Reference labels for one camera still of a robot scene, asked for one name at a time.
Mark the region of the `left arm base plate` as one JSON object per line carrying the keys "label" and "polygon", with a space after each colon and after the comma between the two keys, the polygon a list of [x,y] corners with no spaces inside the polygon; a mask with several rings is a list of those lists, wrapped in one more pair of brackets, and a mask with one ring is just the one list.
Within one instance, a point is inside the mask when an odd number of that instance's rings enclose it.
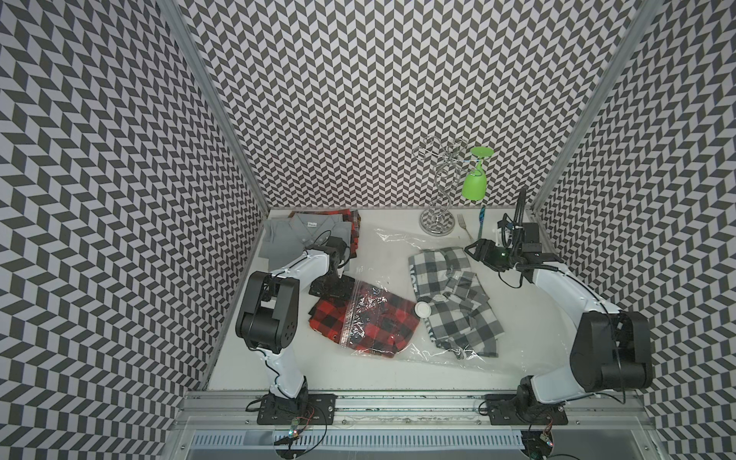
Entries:
{"label": "left arm base plate", "polygon": [[259,408],[257,424],[289,426],[293,419],[299,418],[302,423],[330,426],[335,419],[336,404],[337,394],[334,393],[309,393],[295,400],[268,393]]}

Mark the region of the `grey white checked shirt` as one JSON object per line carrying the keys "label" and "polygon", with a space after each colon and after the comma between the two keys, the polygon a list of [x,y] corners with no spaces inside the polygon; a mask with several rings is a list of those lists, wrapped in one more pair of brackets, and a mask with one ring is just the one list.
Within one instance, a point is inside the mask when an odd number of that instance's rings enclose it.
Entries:
{"label": "grey white checked shirt", "polygon": [[424,319],[434,345],[458,358],[495,358],[504,329],[470,259],[458,246],[422,250],[408,258],[415,298],[431,305]]}

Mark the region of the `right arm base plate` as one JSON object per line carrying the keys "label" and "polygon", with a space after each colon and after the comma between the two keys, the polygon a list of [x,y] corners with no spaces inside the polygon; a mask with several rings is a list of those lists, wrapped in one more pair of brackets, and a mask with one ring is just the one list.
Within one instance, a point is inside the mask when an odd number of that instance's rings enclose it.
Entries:
{"label": "right arm base plate", "polygon": [[542,404],[530,396],[487,394],[484,407],[493,426],[567,426],[561,404]]}

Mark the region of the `grey garment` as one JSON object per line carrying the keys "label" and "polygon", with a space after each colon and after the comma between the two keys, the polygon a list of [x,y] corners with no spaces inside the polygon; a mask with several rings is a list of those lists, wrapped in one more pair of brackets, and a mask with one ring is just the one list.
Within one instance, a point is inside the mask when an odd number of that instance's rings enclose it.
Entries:
{"label": "grey garment", "polygon": [[291,218],[268,220],[259,256],[268,260],[268,269],[283,268],[301,256],[309,245],[323,245],[329,237],[342,239],[350,255],[352,224],[339,215],[297,213]]}

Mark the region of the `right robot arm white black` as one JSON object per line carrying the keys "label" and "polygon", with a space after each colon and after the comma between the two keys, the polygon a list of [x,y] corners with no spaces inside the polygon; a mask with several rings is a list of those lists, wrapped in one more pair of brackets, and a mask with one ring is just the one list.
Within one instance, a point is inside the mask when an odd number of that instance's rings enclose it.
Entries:
{"label": "right robot arm white black", "polygon": [[654,380],[651,332],[640,312],[625,312],[578,278],[539,243],[511,247],[480,239],[464,248],[473,260],[546,292],[576,328],[568,363],[529,378],[536,402],[559,404],[605,390],[643,390]]}

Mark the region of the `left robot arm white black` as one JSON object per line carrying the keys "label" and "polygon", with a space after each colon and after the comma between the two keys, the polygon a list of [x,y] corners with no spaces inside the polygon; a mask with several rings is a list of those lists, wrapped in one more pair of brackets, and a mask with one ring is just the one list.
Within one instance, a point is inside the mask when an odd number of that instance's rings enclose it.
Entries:
{"label": "left robot arm white black", "polygon": [[283,268],[255,271],[246,281],[235,332],[262,357],[271,379],[269,394],[278,400],[295,403],[308,393],[289,348],[297,332],[301,291],[322,280],[329,293],[350,293],[349,281],[339,275],[343,256],[340,249],[313,245]]}

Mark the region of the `red black checked shirt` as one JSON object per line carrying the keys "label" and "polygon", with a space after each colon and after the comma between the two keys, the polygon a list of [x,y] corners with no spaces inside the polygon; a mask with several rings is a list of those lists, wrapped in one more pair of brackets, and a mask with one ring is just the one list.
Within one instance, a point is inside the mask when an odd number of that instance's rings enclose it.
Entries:
{"label": "red black checked shirt", "polygon": [[297,238],[305,245],[322,245],[328,237],[339,237],[350,245],[355,258],[360,238],[360,214],[350,209],[292,212],[287,219]]}

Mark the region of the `clear vacuum bag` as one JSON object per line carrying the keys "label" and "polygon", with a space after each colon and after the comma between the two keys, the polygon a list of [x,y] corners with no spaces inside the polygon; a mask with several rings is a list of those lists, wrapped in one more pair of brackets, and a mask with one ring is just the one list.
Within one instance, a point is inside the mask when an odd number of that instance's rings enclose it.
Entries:
{"label": "clear vacuum bag", "polygon": [[517,272],[468,256],[465,236],[381,226],[360,233],[339,345],[356,355],[494,373],[541,374],[567,363],[574,328]]}

